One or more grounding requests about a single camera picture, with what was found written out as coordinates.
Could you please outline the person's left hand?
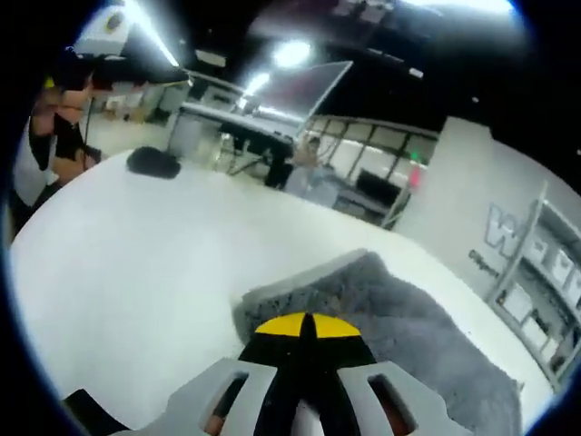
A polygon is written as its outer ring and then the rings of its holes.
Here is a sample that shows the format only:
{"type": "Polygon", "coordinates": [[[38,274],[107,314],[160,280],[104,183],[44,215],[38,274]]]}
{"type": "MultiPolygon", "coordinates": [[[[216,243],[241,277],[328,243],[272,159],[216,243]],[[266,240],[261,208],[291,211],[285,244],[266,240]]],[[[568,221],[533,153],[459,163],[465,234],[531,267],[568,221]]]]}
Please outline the person's left hand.
{"type": "Polygon", "coordinates": [[[77,123],[81,119],[85,103],[93,96],[92,83],[88,83],[82,90],[63,90],[57,87],[43,90],[31,113],[31,132],[38,136],[51,134],[57,114],[73,124],[77,123]]]}

